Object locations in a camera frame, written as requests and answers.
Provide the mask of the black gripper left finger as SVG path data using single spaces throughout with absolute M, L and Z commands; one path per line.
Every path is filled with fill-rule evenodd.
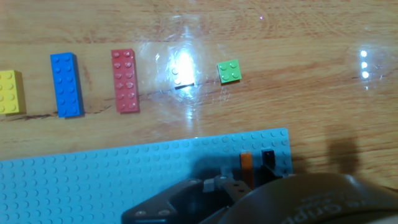
M 241 181 L 234 180 L 227 175 L 217 175 L 212 179 L 206 179 L 203 183 L 203 192 L 227 193 L 233 202 L 237 202 L 252 192 L 249 186 Z

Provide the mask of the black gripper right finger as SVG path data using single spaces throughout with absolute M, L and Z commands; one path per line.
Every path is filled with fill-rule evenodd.
M 287 174 L 277 175 L 274 174 L 273 170 L 268 168 L 267 166 L 261 166 L 259 171 L 259 185 L 268 184 L 269 182 L 286 178 Z

